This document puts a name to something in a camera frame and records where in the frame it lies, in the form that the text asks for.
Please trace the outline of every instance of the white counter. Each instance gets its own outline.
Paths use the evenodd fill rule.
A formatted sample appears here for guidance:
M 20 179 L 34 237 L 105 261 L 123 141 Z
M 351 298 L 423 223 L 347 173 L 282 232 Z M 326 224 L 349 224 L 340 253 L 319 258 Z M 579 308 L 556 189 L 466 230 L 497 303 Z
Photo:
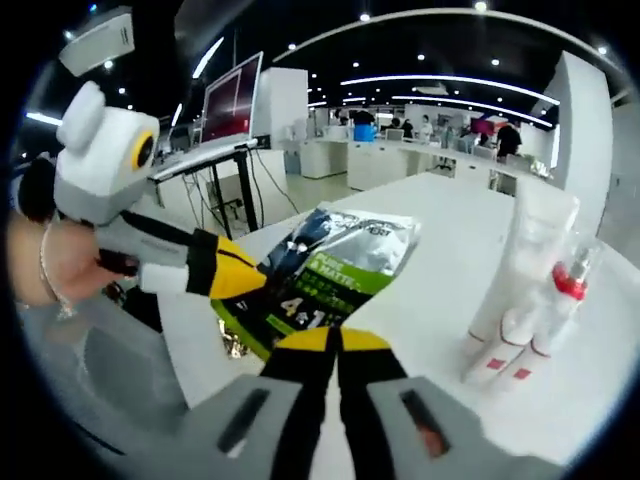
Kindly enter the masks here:
M 439 158 L 455 160 L 454 178 L 488 188 L 492 171 L 519 177 L 528 172 L 485 158 L 416 142 L 348 142 L 349 187 L 370 190 L 433 169 Z
M 474 410 L 487 438 L 500 447 L 569 463 L 613 412 L 636 366 L 640 272 L 608 249 L 579 313 L 580 329 L 554 358 L 553 367 L 546 375 L 532 377 L 520 391 L 496 399 L 460 382 L 465 364 L 460 348 L 501 257 L 514 199 L 421 174 L 336 205 L 412 215 L 422 222 L 420 243 L 405 270 L 346 325 L 388 340 L 408 375 L 427 377 Z M 273 225 L 238 243 L 261 259 L 294 224 Z M 179 331 L 181 337 L 173 342 L 166 335 L 174 365 L 179 363 L 187 373 L 202 371 L 197 380 L 177 371 L 185 395 L 195 403 L 224 386 L 229 374 L 216 372 L 233 363 L 224 363 L 214 352 L 221 341 L 215 340 L 218 327 L 208 305 L 207 299 L 188 295 L 160 302 L 165 332 Z M 238 365 L 232 366 L 234 372 Z M 257 368 L 253 364 L 245 371 Z M 334 411 L 337 396 L 331 387 L 328 420 L 314 457 L 314 479 L 353 478 Z
M 317 138 L 302 142 L 300 173 L 307 178 L 323 178 L 347 171 L 346 139 Z

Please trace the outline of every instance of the yellow camera ring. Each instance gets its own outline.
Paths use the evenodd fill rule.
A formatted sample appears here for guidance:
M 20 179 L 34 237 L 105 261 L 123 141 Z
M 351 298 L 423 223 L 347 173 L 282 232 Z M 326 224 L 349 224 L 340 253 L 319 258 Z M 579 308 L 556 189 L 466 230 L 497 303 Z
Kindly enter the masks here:
M 135 172 L 142 168 L 151 159 L 153 154 L 153 133 L 150 131 L 142 132 L 136 141 L 133 152 L 131 154 L 131 167 Z

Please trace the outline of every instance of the robot camera lens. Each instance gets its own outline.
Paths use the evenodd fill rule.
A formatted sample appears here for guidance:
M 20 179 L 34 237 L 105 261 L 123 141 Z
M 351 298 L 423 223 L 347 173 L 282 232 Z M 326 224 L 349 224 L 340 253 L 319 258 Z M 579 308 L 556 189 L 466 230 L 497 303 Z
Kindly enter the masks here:
M 138 168 L 144 167 L 144 165 L 149 161 L 149 159 L 151 158 L 152 151 L 153 151 L 153 138 L 147 137 L 147 139 L 142 144 L 142 147 L 140 148 L 140 152 L 138 153 L 138 160 L 137 160 Z

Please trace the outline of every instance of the white bottle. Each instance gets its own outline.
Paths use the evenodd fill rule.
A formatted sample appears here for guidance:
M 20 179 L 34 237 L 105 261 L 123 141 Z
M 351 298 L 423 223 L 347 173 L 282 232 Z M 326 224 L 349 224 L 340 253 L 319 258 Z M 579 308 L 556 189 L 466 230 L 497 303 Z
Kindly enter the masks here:
M 534 291 L 519 307 L 504 314 L 493 339 L 464 372 L 462 381 L 481 384 L 492 380 L 531 342 L 536 325 L 545 314 L 543 298 Z
M 529 345 L 495 378 L 491 389 L 509 391 L 542 370 L 576 328 L 572 318 L 546 323 L 535 333 Z
M 521 384 L 532 373 L 543 368 L 551 355 L 564 345 L 575 330 L 573 317 L 586 295 L 586 277 L 593 268 L 597 255 L 597 248 L 583 248 L 578 252 L 570 270 L 563 263 L 556 264 L 552 271 L 553 284 L 548 289 L 551 299 L 548 317 L 538 325 L 522 354 L 500 372 L 492 389 L 510 390 Z
M 487 347 L 522 292 L 546 281 L 579 207 L 572 195 L 528 178 L 518 179 L 515 203 L 500 264 L 464 340 L 469 357 Z

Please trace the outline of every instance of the blue bin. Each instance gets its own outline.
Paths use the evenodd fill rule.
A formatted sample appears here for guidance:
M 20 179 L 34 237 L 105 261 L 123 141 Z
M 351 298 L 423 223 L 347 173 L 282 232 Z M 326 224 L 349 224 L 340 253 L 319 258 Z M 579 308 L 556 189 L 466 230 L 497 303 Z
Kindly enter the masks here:
M 376 129 L 372 125 L 356 125 L 353 129 L 353 139 L 356 142 L 373 142 Z

